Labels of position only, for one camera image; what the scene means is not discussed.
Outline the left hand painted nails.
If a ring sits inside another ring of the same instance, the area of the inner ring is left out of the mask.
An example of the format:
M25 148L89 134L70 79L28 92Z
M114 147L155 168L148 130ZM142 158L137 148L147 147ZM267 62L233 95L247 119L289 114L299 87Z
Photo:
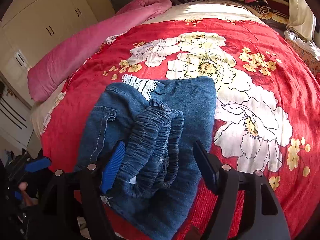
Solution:
M37 199L33 199L31 198L27 192L26 192L26 189L27 189L27 182L23 181L19 184L18 188L21 192L21 195L22 195L22 198L23 198L23 201L25 203L25 206L34 206L34 205L37 205L38 204L38 201Z

